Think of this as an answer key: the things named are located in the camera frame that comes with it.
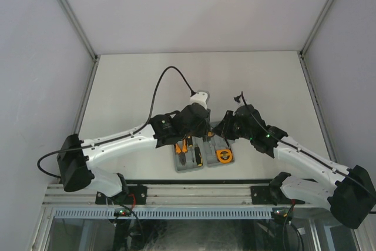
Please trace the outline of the grey plastic tool case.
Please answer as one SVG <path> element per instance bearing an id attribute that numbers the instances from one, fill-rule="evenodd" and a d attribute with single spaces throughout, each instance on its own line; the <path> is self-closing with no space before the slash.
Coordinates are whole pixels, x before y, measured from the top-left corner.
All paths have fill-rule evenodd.
<path id="1" fill-rule="evenodd" d="M 234 143 L 234 141 L 233 140 L 227 140 L 230 144 L 230 147 L 227 147 L 227 145 L 224 141 L 224 138 L 216 135 L 215 133 L 212 133 L 212 129 L 217 124 L 218 124 L 218 122 L 212 123 L 210 125 L 210 129 L 209 129 L 209 131 L 206 135 L 206 136 L 212 136 L 212 139 L 211 139 L 210 142 L 203 142 L 204 137 L 203 138 L 197 138 L 197 137 L 191 136 L 192 139 L 193 139 L 193 146 L 190 148 L 187 145 L 186 165 L 185 166 L 182 166 L 180 164 L 179 157 L 175 153 L 175 148 L 174 148 L 175 145 L 173 145 L 174 166 L 175 166 L 175 170 L 178 173 L 186 173 L 186 172 L 191 172 L 191 171 L 194 171 L 194 170 L 200 170 L 200 169 L 203 169 L 204 167 L 214 168 L 214 167 L 218 167 L 218 166 L 225 166 L 225 165 L 229 165 L 229 164 L 232 164 L 232 163 L 235 162 L 235 157 L 234 157 L 233 148 L 232 148 L 232 144 Z M 196 161 L 195 161 L 195 157 L 194 157 L 194 147 L 195 146 L 198 146 L 200 148 L 200 151 L 201 151 L 201 154 L 202 154 L 203 166 L 201 166 L 201 167 L 198 167 L 196 165 Z M 220 163 L 217 160 L 217 156 L 216 156 L 216 150 L 219 150 L 219 149 L 231 149 L 231 151 L 233 153 L 233 161 L 230 162 L 230 163 Z"/>

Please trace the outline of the orange handled pliers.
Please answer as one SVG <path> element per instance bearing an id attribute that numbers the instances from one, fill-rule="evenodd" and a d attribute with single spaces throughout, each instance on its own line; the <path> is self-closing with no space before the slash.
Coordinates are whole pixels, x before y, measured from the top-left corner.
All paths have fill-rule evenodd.
<path id="1" fill-rule="evenodd" d="M 184 139 L 182 141 L 182 144 L 179 145 L 179 143 L 176 143 L 175 146 L 175 153 L 178 155 L 179 157 L 179 162 L 182 166 L 185 166 L 186 165 L 186 153 L 187 153 L 187 144 L 186 144 L 186 140 Z"/>

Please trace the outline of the black yellow screwdriver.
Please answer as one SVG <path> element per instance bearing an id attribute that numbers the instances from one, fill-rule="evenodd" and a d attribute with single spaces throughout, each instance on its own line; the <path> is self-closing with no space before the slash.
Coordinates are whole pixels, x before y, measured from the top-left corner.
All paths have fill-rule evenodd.
<path id="1" fill-rule="evenodd" d="M 203 166 L 202 154 L 198 146 L 194 147 L 194 157 L 195 157 L 196 165 L 198 167 Z"/>
<path id="2" fill-rule="evenodd" d="M 187 137 L 187 145 L 188 145 L 188 147 L 190 147 L 190 148 L 193 146 L 193 139 L 192 139 L 191 136 L 188 136 L 188 137 Z"/>

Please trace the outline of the orange tape measure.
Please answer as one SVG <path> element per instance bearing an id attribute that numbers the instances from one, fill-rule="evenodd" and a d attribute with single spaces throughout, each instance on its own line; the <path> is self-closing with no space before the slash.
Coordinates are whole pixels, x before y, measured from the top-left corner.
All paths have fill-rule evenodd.
<path id="1" fill-rule="evenodd" d="M 219 149 L 216 150 L 217 160 L 220 163 L 230 163 L 233 161 L 233 153 L 231 149 Z"/>

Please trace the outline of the hex key set orange holder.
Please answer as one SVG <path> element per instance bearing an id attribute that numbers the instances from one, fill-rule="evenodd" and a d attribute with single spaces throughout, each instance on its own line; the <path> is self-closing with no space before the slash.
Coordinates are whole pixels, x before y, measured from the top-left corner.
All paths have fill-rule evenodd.
<path id="1" fill-rule="evenodd" d="M 205 136 L 205 137 L 203 138 L 203 142 L 210 142 L 211 139 L 212 139 L 212 136 Z"/>

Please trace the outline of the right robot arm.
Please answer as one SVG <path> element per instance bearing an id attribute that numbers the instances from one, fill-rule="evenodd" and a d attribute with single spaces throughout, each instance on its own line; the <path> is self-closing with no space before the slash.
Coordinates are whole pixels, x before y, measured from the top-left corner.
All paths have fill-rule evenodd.
<path id="1" fill-rule="evenodd" d="M 260 153 L 287 163 L 304 174 L 280 172 L 268 185 L 274 204 L 303 201 L 331 212 L 350 229 L 358 229 L 375 206 L 375 187 L 366 169 L 348 168 L 301 146 L 282 129 L 265 123 L 252 105 L 227 111 L 213 128 L 223 139 L 247 139 Z"/>

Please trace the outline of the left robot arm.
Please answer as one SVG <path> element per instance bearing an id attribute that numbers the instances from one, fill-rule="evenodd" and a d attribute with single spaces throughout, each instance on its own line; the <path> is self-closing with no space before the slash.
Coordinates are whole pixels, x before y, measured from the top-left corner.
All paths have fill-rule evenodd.
<path id="1" fill-rule="evenodd" d="M 209 122 L 210 110 L 193 103 L 181 111 L 156 115 L 134 132 L 86 140 L 69 135 L 57 156 L 63 189 L 68 193 L 91 189 L 124 203 L 129 196 L 124 176 L 100 169 L 101 163 L 139 150 L 173 146 L 188 136 L 202 138 Z"/>

